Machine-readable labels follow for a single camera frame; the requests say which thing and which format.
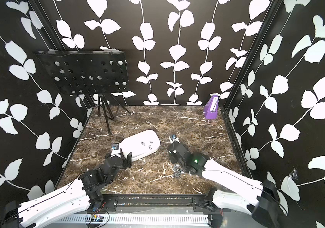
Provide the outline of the pile of chrome sockets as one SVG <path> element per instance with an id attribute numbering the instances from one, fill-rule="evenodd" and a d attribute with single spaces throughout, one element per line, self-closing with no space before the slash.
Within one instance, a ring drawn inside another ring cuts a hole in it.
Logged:
<path id="1" fill-rule="evenodd" d="M 174 170 L 174 172 L 173 172 L 173 177 L 174 178 L 180 178 L 180 176 L 181 176 L 181 174 L 183 174 L 184 173 L 184 171 L 183 171 L 183 169 L 180 167 L 180 165 L 179 164 L 174 164 L 174 166 L 173 166 L 173 170 Z"/>

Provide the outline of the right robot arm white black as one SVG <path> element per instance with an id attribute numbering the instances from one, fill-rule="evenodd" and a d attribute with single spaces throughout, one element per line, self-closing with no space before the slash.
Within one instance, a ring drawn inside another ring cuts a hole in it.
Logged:
<path id="1" fill-rule="evenodd" d="M 273 182 L 250 179 L 202 153 L 191 153 L 177 138 L 170 141 L 167 150 L 171 162 L 178 163 L 185 173 L 213 181 L 231 191 L 212 191 L 208 195 L 209 203 L 219 209 L 246 213 L 266 228 L 280 226 L 280 198 Z"/>

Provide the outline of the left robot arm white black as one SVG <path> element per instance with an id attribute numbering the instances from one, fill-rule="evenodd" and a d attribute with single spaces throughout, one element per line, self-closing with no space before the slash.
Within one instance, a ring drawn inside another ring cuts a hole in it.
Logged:
<path id="1" fill-rule="evenodd" d="M 104 164 L 80 174 L 66 186 L 40 198 L 10 202 L 0 220 L 1 228 L 44 228 L 72 214 L 100 209 L 104 203 L 101 190 L 111 184 L 120 170 L 132 166 L 132 154 L 108 156 Z"/>

